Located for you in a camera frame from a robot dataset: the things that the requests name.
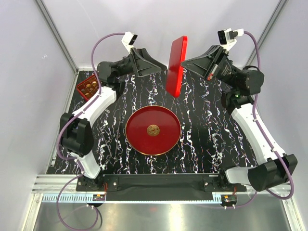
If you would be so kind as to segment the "red box lid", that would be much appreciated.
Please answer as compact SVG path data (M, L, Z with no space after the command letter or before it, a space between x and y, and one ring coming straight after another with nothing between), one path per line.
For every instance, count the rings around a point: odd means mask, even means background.
M174 98L180 96L183 76L183 67L181 66L181 63L185 60L187 43L187 36L181 36L174 40L171 45L166 79L166 91Z

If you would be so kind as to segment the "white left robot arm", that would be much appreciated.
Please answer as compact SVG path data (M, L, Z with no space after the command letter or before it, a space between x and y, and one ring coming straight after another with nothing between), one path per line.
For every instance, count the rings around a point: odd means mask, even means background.
M92 126L105 109L123 94L125 82L119 78L126 75L146 77L166 69L145 48L132 48L128 56L117 62L100 62L96 70L101 86L96 93L78 110L61 116L57 146L64 147L69 153L68 159L78 163L91 189L100 190L104 184L103 177L99 176L101 168L92 152Z

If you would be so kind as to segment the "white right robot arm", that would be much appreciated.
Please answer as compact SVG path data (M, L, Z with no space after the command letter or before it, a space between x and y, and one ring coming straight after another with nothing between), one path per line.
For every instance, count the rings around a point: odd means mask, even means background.
M250 185L261 192L291 182L297 166L294 154L286 154L269 133L254 105L264 74L256 66L239 69L222 46L211 46L204 54L183 61L181 66L211 81L218 79L230 86L221 92L221 104L244 132L256 157L256 167L231 167L218 179L219 187L229 191L235 184Z

